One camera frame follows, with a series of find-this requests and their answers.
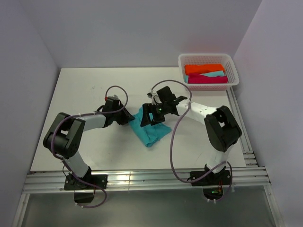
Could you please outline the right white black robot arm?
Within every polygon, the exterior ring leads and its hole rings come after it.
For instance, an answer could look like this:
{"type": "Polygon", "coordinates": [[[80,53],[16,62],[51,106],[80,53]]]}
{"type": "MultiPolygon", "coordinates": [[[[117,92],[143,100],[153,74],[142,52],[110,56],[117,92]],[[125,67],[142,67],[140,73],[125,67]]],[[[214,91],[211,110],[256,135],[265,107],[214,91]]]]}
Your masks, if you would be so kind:
{"type": "Polygon", "coordinates": [[[227,161],[230,150],[242,136],[242,131],[228,107],[223,105],[215,108],[183,100],[171,103],[162,102],[160,104],[145,103],[142,108],[141,127],[162,123],[165,121],[165,115],[167,114],[174,114],[179,117],[172,132],[169,149],[170,167],[178,180],[185,182],[178,176],[173,164],[173,143],[177,127],[184,117],[205,126],[209,142],[213,147],[211,156],[205,165],[206,172],[201,177],[192,180],[192,182],[195,183],[205,178],[209,184],[216,184],[221,179],[221,174],[226,170],[226,166],[230,165],[227,161]]]}

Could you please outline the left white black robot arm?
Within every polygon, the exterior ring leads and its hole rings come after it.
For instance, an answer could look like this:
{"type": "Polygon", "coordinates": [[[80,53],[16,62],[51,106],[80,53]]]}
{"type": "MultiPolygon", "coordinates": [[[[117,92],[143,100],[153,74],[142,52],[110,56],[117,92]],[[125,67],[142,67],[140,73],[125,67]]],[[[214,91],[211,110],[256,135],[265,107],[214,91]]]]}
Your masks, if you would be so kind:
{"type": "Polygon", "coordinates": [[[85,131],[106,128],[113,122],[126,125],[133,120],[134,117],[115,97],[106,98],[105,104],[93,113],[75,116],[57,114],[44,137],[43,146],[69,170],[68,174],[64,174],[65,190],[106,188],[107,175],[93,175],[79,153],[82,135],[85,131]]]}

